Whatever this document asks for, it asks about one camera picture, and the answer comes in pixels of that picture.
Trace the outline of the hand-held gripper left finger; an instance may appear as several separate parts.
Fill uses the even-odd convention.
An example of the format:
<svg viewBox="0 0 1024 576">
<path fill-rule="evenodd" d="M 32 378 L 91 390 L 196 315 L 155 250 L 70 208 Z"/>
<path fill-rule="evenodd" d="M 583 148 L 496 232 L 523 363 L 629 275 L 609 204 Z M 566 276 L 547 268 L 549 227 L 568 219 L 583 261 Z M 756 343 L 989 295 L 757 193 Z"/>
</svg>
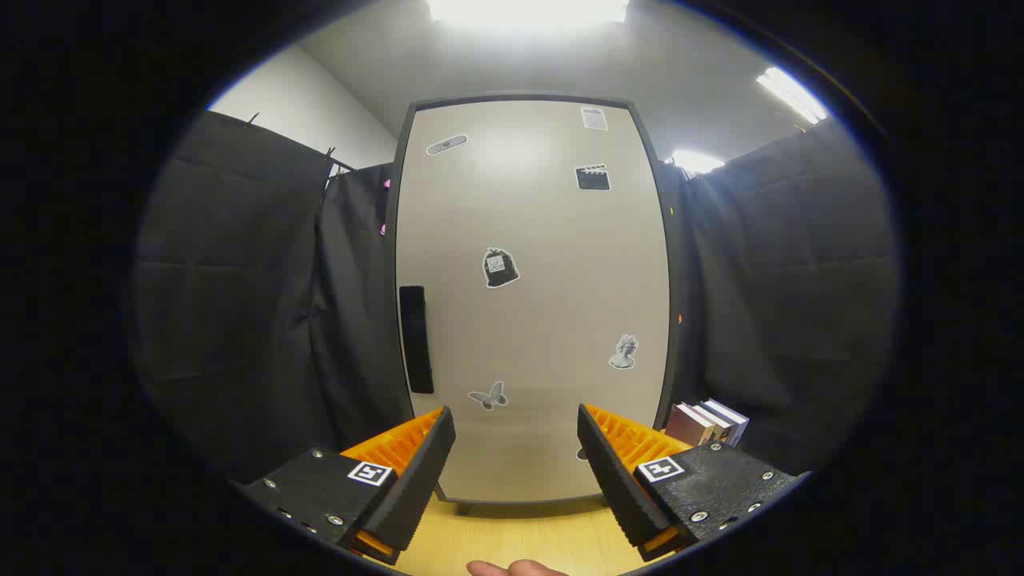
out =
<svg viewBox="0 0 1024 576">
<path fill-rule="evenodd" d="M 449 407 L 341 452 L 310 448 L 240 489 L 328 546 L 393 566 L 438 487 L 456 426 Z"/>
</svg>

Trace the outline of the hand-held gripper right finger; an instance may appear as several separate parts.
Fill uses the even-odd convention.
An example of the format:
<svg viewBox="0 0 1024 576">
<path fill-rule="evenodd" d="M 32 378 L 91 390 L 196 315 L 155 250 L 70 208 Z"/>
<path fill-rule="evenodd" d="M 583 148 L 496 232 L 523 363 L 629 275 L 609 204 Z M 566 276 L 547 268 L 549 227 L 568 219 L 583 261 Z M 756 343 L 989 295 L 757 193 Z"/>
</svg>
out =
<svg viewBox="0 0 1024 576">
<path fill-rule="evenodd" d="M 810 477 L 784 474 L 728 442 L 691 447 L 586 402 L 577 435 L 618 528 L 645 562 L 734 531 Z"/>
</svg>

